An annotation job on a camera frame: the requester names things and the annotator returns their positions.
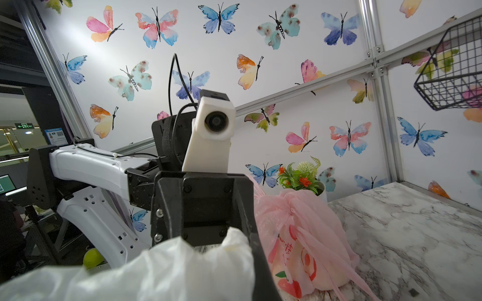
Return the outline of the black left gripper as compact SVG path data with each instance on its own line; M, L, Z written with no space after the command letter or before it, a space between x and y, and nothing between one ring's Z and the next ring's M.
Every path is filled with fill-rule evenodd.
M254 185L244 174L161 171L151 199L154 245L181 238L193 247L222 243L229 228L249 240L254 258L252 300L281 300L257 230Z

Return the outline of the lemon print plastic bag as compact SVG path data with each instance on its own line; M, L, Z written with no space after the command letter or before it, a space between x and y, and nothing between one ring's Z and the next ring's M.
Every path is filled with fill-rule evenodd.
M200 253L181 238L143 251L119 268L43 267L1 285L1 300L251 300L254 257L247 237L229 228Z

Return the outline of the pink plastic bag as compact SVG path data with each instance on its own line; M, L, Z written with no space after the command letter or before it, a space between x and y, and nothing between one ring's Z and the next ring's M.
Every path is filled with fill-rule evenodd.
M360 257L352 250L340 219L309 190L283 189L270 196L254 181L254 214L275 284L292 297L332 290L354 282L372 300L369 285L356 273Z

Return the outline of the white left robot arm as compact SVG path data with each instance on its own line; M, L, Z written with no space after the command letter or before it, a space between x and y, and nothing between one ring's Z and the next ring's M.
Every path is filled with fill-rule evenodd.
M170 238L191 246L220 243L229 228L247 237L254 300L279 300L254 218L254 187L242 174L184 172L195 113L155 121L156 159L121 156L92 139L30 151L27 197L79 228L113 268Z

